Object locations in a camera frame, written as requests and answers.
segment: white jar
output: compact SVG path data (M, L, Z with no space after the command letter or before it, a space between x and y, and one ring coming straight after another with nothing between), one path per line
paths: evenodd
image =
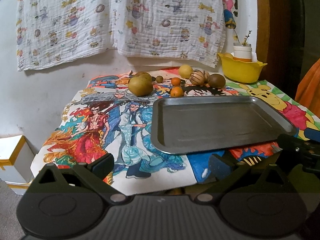
M234 60L241 60L244 62L252 62L252 47L247 43L242 45L241 43L233 43Z

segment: floor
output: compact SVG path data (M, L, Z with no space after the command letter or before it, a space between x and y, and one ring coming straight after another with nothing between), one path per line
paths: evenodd
M24 236L16 217L21 197L0 180L0 240L20 240Z

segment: yellow plastic basket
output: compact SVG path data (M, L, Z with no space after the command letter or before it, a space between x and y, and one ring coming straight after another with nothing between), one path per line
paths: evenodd
M241 83L254 83L258 80L262 68L267 63L243 62L234 60L230 53L218 53L222 61L222 71L224 75L234 81Z

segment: orange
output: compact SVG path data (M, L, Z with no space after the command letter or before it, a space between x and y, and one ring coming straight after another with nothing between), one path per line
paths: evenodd
M171 80L171 84L175 87L175 86L179 86L181 85L181 79L180 78L173 78Z
M183 90L181 87L174 87L171 89L170 95L172 97L183 97Z

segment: metal tray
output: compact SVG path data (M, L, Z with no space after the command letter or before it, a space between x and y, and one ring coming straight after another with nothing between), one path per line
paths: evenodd
M153 104L151 142L185 154L276 140L297 129L263 100L251 96L161 98Z

